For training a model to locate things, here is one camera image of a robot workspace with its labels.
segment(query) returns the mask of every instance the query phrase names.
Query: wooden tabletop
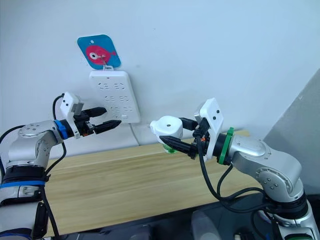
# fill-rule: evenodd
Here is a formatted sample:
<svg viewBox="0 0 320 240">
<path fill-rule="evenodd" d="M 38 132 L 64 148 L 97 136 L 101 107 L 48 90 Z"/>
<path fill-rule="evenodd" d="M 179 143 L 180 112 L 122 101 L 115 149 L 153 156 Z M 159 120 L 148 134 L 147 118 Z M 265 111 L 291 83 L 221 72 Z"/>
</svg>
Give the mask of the wooden tabletop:
<svg viewBox="0 0 320 240">
<path fill-rule="evenodd" d="M 216 159 L 206 166 L 216 186 L 227 167 Z M 221 192 L 229 195 L 252 186 L 258 183 L 233 169 Z M 51 171 L 45 188 L 60 234 L 217 201 L 207 189 L 199 160 L 179 152 L 164 153 L 161 144 L 66 157 Z M 52 235 L 50 225 L 47 236 Z"/>
</svg>

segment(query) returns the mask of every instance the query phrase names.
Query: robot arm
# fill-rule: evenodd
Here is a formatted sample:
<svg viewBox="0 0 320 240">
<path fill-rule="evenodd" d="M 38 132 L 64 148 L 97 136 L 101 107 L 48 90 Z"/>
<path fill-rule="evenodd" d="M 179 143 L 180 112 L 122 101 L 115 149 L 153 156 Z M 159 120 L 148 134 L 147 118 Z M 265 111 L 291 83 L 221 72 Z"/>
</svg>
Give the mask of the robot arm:
<svg viewBox="0 0 320 240">
<path fill-rule="evenodd" d="M 177 137 L 182 136 L 182 127 L 176 124 L 177 119 L 183 128 L 194 131 L 193 143 L 188 144 Z M 276 220 L 282 239 L 303 237 L 320 240 L 300 179 L 302 167 L 297 159 L 272 149 L 261 140 L 233 135 L 233 128 L 227 135 L 221 134 L 223 116 L 214 98 L 200 106 L 195 119 L 164 116 L 151 122 L 150 128 L 159 142 L 188 154 L 192 159 L 198 154 L 197 145 L 201 145 L 205 161 L 215 156 L 218 163 L 232 164 L 240 172 L 256 179 L 266 193 L 265 201 L 275 206 L 268 214 Z"/>
<path fill-rule="evenodd" d="M 89 122 L 106 112 L 103 107 L 83 110 L 81 99 L 66 92 L 61 104 L 64 120 L 47 120 L 25 125 L 9 148 L 9 161 L 0 185 L 0 240 L 38 239 L 47 232 L 48 212 L 41 189 L 49 180 L 48 161 L 53 146 L 65 139 L 99 134 L 117 127 L 121 121 L 100 125 Z"/>
</svg>

